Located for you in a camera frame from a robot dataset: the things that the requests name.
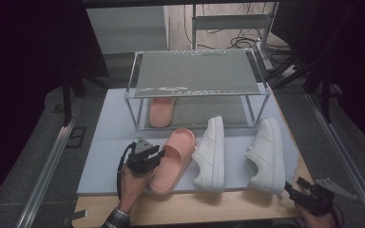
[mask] wire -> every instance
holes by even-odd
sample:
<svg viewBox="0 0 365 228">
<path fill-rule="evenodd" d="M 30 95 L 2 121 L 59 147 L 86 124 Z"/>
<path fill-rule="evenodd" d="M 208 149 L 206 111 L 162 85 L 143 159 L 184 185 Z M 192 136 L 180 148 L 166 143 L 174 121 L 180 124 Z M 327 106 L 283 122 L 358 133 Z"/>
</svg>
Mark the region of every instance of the wire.
<svg viewBox="0 0 365 228">
<path fill-rule="evenodd" d="M 191 40 L 188 37 L 188 33 L 186 32 L 185 5 L 183 5 L 183 29 L 185 30 L 185 36 L 189 44 L 192 44 Z"/>
<path fill-rule="evenodd" d="M 293 218 L 293 221 L 295 222 L 295 224 L 298 228 L 301 228 L 301 225 L 300 225 L 300 223 L 298 223 L 297 219 Z"/>
<path fill-rule="evenodd" d="M 336 207 L 336 209 L 340 213 L 341 220 L 340 220 L 339 228 L 342 228 L 343 225 L 345 224 L 345 217 L 343 216 L 343 211 L 339 208 L 339 206 L 336 203 L 333 202 L 333 205 L 334 205 L 334 207 Z"/>
<path fill-rule="evenodd" d="M 266 6 L 266 2 L 265 2 L 265 3 L 263 3 L 262 13 L 263 13 L 263 11 L 265 10 L 265 6 Z"/>
</svg>

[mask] black curtain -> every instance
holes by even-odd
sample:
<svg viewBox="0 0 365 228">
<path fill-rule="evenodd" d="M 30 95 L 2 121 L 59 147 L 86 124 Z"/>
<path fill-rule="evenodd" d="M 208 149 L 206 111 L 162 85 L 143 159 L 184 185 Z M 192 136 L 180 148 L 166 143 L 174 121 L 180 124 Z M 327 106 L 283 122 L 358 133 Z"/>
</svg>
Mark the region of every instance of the black curtain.
<svg viewBox="0 0 365 228">
<path fill-rule="evenodd" d="M 108 76 L 77 2 L 0 1 L 0 184 L 66 73 Z"/>
</svg>

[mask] white shoe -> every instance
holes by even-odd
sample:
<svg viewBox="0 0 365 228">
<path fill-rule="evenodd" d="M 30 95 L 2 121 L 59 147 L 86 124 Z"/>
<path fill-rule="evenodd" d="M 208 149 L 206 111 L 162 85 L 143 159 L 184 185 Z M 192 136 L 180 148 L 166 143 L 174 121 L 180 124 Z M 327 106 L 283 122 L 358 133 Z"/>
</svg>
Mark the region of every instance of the white shoe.
<svg viewBox="0 0 365 228">
<path fill-rule="evenodd" d="M 192 158 L 200 166 L 201 172 L 194 179 L 198 188 L 213 191 L 224 191 L 224 131 L 221 116 L 208 121 L 201 145 L 195 150 Z"/>
<path fill-rule="evenodd" d="M 285 172 L 280 127 L 274 118 L 260 121 L 256 139 L 247 148 L 247 158 L 256 174 L 250 180 L 250 187 L 280 194 L 284 189 Z"/>
</svg>

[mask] slide sandal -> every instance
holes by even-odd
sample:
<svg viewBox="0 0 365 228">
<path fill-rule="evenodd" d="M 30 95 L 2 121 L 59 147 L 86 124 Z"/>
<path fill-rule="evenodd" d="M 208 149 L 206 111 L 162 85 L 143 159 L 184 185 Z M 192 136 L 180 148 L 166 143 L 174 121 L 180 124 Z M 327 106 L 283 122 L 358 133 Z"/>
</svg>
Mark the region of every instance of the slide sandal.
<svg viewBox="0 0 365 228">
<path fill-rule="evenodd" d="M 186 128 L 177 128 L 164 144 L 164 157 L 153 171 L 150 188 L 159 195 L 170 193 L 180 180 L 195 150 L 195 136 Z"/>
<path fill-rule="evenodd" d="M 171 123 L 176 98 L 153 98 L 150 107 L 150 125 L 165 127 Z"/>
</svg>

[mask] metal frame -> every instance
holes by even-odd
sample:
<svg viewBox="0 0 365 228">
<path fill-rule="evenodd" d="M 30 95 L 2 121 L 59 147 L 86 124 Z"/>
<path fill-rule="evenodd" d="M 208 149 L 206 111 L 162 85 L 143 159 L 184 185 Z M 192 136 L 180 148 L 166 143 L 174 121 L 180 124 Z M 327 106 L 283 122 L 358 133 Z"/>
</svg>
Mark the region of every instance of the metal frame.
<svg viewBox="0 0 365 228">
<path fill-rule="evenodd" d="M 197 16 L 196 5 L 192 6 L 192 44 L 191 49 L 197 49 L 197 30 L 207 29 L 264 29 L 262 39 L 256 43 L 261 60 L 267 71 L 274 67 L 265 51 L 266 40 L 274 22 L 278 2 L 274 2 L 268 14 L 250 15 L 210 15 Z"/>
</svg>

